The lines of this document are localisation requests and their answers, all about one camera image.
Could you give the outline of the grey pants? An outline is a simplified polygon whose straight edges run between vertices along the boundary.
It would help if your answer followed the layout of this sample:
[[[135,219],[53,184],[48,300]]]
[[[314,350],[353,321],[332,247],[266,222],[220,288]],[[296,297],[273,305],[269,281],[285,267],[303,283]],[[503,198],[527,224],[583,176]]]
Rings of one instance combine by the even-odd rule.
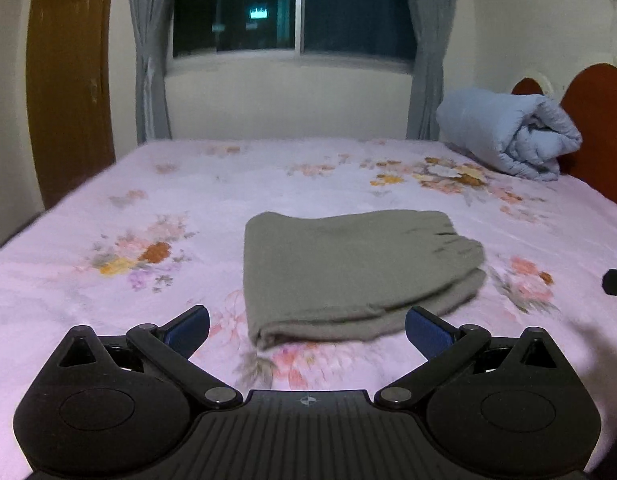
[[[244,231],[249,338],[266,350],[393,334],[411,307],[444,315],[473,299],[484,262],[483,245],[441,211],[320,219],[264,212]]]

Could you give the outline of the red wooden headboard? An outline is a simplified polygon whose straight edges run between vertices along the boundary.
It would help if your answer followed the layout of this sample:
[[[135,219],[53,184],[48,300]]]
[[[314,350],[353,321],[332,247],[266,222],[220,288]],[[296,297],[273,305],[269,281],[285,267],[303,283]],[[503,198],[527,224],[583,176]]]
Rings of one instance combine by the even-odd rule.
[[[581,132],[581,148],[560,156],[560,170],[617,204],[617,66],[582,68],[559,100]]]

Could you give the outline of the left grey curtain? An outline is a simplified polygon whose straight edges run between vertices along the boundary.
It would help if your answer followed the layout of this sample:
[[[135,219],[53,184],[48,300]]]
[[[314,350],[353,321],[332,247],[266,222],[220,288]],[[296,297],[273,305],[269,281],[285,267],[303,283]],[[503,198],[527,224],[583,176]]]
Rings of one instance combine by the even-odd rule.
[[[172,137],[164,78],[173,3],[130,0],[136,51],[136,133],[140,144]]]

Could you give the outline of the pink floral bed sheet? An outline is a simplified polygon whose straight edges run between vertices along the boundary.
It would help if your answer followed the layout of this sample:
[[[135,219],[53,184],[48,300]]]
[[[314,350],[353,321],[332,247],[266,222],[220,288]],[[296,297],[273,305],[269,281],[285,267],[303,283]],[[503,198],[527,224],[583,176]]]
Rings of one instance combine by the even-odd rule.
[[[264,211],[299,218],[438,210],[480,242],[487,281],[450,316],[496,336],[542,326],[617,436],[617,205],[573,177],[534,182],[426,141],[171,141],[149,144],[84,184],[0,250],[0,479],[30,468],[14,411],[64,334],[120,335],[195,304],[209,339],[194,362],[242,390],[376,391],[421,362],[403,334],[363,342],[248,338],[243,232]]]

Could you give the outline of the brown wooden door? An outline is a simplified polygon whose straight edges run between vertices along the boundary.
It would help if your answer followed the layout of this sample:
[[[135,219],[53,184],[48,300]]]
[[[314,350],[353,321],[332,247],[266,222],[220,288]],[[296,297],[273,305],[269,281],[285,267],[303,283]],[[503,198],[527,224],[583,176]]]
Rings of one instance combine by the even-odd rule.
[[[115,162],[111,0],[31,0],[25,82],[40,195],[49,209]]]

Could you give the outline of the window with white frame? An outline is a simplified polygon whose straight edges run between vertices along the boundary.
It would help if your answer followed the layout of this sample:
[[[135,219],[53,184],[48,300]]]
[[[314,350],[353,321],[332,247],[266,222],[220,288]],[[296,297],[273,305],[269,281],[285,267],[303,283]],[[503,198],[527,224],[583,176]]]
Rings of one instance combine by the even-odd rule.
[[[410,63],[407,0],[175,0],[174,58],[293,51]]]

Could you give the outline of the grey curtain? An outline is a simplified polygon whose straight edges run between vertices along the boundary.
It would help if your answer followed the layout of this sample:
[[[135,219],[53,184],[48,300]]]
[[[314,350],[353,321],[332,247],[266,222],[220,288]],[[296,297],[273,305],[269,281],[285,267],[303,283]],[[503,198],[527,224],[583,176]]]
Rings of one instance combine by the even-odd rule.
[[[173,3],[130,0],[136,51],[136,133],[140,144],[172,137],[164,78]]]
[[[416,43],[406,138],[437,140],[435,112],[443,99],[443,62],[449,47],[457,0],[407,0]]]

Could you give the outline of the right grey curtain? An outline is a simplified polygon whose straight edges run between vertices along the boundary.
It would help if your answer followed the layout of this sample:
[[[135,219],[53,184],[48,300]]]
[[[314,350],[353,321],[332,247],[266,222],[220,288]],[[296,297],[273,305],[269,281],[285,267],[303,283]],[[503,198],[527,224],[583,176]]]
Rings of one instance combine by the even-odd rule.
[[[437,140],[435,112],[443,99],[443,62],[449,47],[457,0],[407,0],[416,43],[406,138]]]

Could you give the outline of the blue rolled duvet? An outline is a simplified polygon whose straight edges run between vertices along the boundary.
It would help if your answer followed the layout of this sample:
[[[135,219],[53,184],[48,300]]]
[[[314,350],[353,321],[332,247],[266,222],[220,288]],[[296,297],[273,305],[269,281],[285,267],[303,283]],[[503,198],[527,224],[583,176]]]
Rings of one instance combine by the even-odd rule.
[[[559,157],[582,145],[569,115],[541,94],[456,90],[444,96],[435,117],[455,148],[503,174],[528,180],[558,179]]]

